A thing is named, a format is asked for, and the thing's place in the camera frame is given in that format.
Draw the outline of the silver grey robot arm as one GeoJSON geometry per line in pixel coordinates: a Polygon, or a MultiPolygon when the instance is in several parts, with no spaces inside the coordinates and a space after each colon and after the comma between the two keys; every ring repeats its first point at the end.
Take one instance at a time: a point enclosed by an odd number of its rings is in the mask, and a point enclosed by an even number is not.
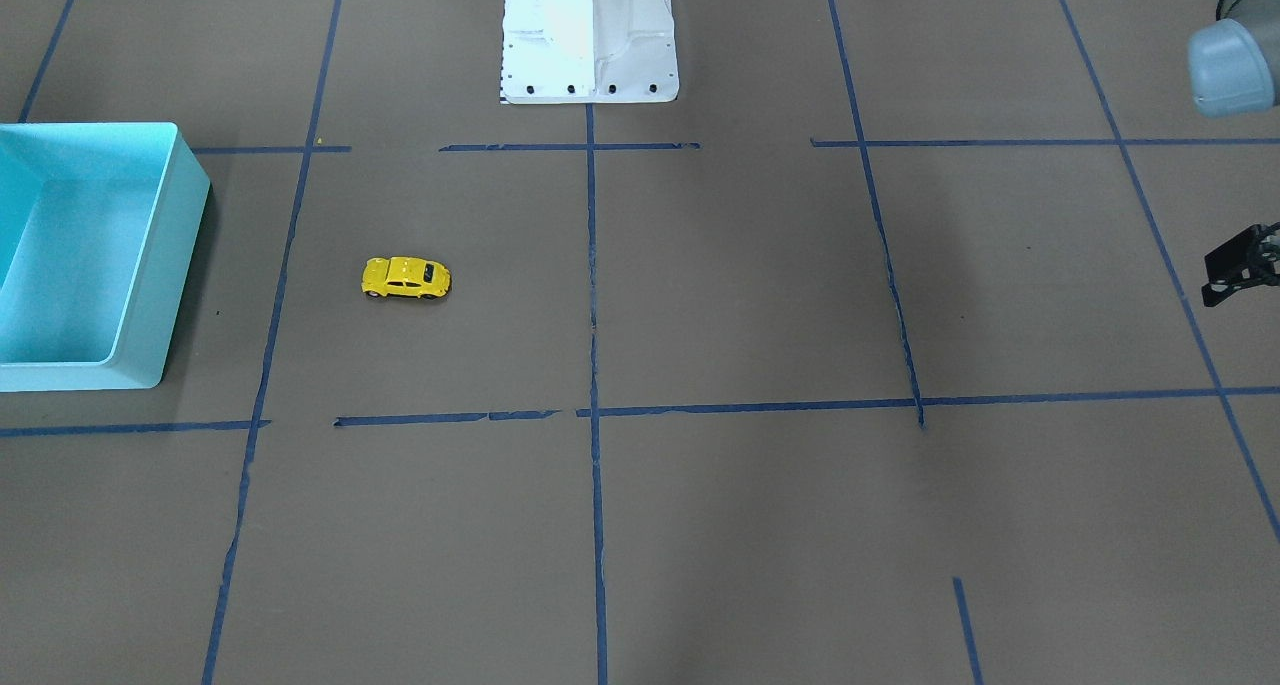
{"type": "MultiPolygon", "coordinates": [[[[1258,114],[1279,102],[1279,0],[1219,0],[1187,46],[1190,92],[1203,117],[1258,114]]],[[[1277,286],[1277,224],[1254,224],[1204,256],[1202,302],[1277,286]]]]}

